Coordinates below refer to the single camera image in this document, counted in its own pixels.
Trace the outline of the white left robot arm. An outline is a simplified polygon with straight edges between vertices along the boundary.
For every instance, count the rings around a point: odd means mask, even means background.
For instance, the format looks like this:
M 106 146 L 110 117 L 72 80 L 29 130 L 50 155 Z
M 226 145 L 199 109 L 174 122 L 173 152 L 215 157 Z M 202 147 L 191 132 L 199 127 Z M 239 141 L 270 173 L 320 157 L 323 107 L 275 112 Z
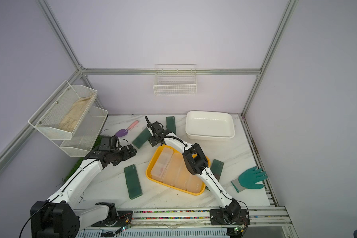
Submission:
M 101 143 L 84 157 L 73 175 L 45 201 L 37 201 L 30 209 L 33 238 L 75 238 L 82 230 L 101 223 L 112 226 L 120 216 L 114 203 L 97 202 L 79 210 L 77 204 L 93 179 L 108 165 L 116 166 L 137 154 L 131 145 L 122 146 L 117 136 L 104 136 Z

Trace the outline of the clear pencil case pink pen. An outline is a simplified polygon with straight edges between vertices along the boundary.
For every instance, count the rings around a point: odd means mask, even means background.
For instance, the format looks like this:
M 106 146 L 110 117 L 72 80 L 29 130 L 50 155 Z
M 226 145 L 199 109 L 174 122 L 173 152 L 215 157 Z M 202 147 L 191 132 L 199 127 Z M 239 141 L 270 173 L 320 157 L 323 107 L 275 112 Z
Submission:
M 159 162 L 155 163 L 151 170 L 151 178 L 161 182 L 163 180 L 166 168 L 167 164 L 162 164 Z

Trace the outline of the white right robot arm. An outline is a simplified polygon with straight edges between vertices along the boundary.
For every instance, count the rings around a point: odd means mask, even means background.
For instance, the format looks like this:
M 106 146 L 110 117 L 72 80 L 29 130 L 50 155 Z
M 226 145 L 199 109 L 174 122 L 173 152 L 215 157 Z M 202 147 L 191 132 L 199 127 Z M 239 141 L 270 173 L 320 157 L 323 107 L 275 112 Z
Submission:
M 183 155 L 187 170 L 192 175 L 200 178 L 212 192 L 221 210 L 221 221 L 228 225 L 237 224 L 239 221 L 244 222 L 247 228 L 250 224 L 249 209 L 247 207 L 245 209 L 241 208 L 242 202 L 229 195 L 221 186 L 212 173 L 201 146 L 197 143 L 191 144 L 180 139 L 170 130 L 164 129 L 159 122 L 151 123 L 148 116 L 145 116 L 145 120 L 147 129 L 151 134 L 148 139 L 151 145 L 155 146 L 160 143 L 180 152 Z

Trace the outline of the yellow plastic tray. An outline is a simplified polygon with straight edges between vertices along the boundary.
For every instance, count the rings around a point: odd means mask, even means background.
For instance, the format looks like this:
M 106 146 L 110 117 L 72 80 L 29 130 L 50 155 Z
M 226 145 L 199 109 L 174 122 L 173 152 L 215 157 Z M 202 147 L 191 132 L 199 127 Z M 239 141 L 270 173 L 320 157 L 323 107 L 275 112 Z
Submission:
M 146 169 L 151 181 L 191 195 L 205 191 L 205 183 L 186 168 L 183 155 L 174 148 L 162 145 L 157 148 Z

